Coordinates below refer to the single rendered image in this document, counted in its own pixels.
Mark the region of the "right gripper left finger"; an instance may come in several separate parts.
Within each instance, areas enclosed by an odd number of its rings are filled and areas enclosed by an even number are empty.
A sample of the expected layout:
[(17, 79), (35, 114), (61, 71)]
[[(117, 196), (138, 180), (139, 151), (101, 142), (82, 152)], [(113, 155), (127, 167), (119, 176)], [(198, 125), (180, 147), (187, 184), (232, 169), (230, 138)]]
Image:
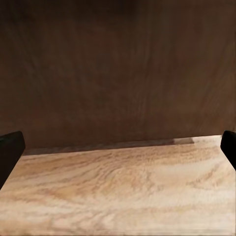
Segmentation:
[(0, 136), (0, 189), (26, 149), (22, 131)]

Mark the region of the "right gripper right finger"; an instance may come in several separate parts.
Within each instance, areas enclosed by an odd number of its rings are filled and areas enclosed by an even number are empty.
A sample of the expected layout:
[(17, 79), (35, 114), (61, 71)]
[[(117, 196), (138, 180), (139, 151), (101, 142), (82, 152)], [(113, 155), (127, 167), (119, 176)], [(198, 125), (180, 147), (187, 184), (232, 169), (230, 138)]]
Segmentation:
[(220, 147), (236, 170), (236, 132), (226, 130)]

